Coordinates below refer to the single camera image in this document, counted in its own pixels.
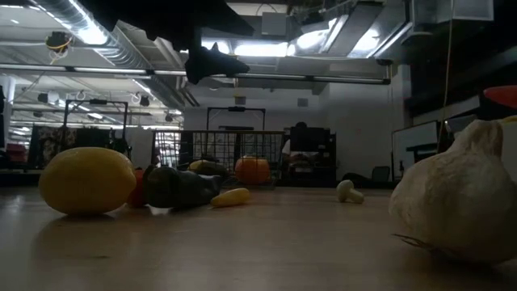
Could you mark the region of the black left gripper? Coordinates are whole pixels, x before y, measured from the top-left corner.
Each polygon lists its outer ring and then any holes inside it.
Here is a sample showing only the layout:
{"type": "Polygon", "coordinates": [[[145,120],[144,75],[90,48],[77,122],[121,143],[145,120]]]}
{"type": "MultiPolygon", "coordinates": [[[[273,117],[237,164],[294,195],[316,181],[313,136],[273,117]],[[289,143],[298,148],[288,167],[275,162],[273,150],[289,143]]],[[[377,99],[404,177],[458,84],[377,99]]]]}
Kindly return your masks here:
{"type": "Polygon", "coordinates": [[[185,63],[187,80],[197,84],[203,78],[223,74],[246,74],[250,67],[219,50],[217,43],[210,49],[201,46],[201,30],[208,27],[221,32],[252,36],[254,28],[223,0],[174,1],[169,8],[173,21],[173,36],[169,39],[174,50],[189,50],[185,63]]]}

